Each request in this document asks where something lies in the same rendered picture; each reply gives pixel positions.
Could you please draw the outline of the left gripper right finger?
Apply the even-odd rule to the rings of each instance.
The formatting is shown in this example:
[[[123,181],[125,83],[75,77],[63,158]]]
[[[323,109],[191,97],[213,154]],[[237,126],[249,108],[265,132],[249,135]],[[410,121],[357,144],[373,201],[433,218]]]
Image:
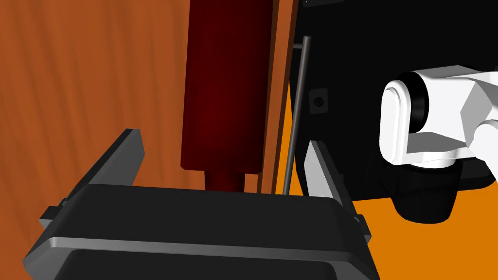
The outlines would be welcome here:
[[[344,207],[353,205],[343,177],[323,141],[309,142],[303,165],[310,196],[332,198]]]

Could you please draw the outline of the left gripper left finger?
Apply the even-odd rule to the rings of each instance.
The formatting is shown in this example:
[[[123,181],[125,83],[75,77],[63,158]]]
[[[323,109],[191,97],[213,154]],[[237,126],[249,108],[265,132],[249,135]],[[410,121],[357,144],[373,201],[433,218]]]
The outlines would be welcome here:
[[[88,184],[131,186],[144,159],[139,129],[125,129],[66,197],[70,200]]]

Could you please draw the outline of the dark red block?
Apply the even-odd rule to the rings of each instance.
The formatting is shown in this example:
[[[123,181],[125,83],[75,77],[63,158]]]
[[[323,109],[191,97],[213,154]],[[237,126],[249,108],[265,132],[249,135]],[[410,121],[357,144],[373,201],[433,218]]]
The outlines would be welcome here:
[[[262,171],[274,0],[190,0],[180,165],[209,191]]]

